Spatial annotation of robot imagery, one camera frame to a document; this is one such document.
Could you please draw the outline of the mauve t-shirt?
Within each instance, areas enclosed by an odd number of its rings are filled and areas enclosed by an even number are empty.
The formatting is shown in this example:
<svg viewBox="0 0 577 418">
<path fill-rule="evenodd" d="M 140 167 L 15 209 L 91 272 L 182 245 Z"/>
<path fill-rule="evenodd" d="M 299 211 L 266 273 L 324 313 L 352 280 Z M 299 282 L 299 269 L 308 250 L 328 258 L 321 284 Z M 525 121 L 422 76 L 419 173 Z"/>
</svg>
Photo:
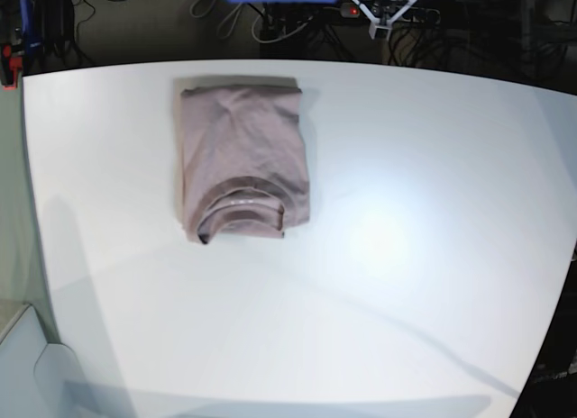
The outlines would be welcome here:
<svg viewBox="0 0 577 418">
<path fill-rule="evenodd" d="M 179 90 L 179 219 L 190 241 L 281 238 L 308 223 L 302 97 L 289 77 L 206 77 Z"/>
</svg>

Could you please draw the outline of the black power strip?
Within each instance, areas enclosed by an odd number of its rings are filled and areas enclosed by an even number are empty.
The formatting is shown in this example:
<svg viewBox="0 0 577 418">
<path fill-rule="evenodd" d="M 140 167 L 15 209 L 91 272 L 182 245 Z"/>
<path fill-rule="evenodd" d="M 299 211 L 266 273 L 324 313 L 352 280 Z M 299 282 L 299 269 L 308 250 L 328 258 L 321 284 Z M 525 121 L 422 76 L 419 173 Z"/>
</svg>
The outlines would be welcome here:
<svg viewBox="0 0 577 418">
<path fill-rule="evenodd" d="M 396 14 L 403 8 L 403 5 L 393 3 L 343 3 L 338 6 L 339 13 L 346 19 L 359 19 L 368 23 L 385 25 L 389 19 L 394 23 L 424 23 L 439 24 L 441 14 L 436 9 L 427 9 L 419 6 L 411 6 L 402 12 L 397 18 Z"/>
</svg>

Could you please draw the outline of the grey side panel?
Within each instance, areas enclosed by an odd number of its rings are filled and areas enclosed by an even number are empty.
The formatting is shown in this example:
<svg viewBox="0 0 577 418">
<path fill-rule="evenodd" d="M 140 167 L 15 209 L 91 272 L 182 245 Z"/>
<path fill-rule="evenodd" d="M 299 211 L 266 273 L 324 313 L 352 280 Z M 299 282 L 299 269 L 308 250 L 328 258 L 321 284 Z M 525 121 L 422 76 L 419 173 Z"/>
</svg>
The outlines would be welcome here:
<svg viewBox="0 0 577 418">
<path fill-rule="evenodd" d="M 75 392 L 83 385 L 75 353 L 47 342 L 35 309 L 21 305 L 1 330 L 1 415 L 89 417 Z"/>
</svg>

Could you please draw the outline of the red black clamp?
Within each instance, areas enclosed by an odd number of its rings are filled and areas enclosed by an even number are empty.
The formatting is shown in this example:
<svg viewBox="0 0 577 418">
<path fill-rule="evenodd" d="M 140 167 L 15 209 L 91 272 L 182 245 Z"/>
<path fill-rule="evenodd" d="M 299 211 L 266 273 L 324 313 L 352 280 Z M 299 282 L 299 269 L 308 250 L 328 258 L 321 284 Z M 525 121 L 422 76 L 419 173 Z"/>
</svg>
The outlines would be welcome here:
<svg viewBox="0 0 577 418">
<path fill-rule="evenodd" d="M 18 87 L 19 74 L 23 69 L 23 47 L 21 45 L 1 44 L 1 85 L 4 90 Z"/>
</svg>

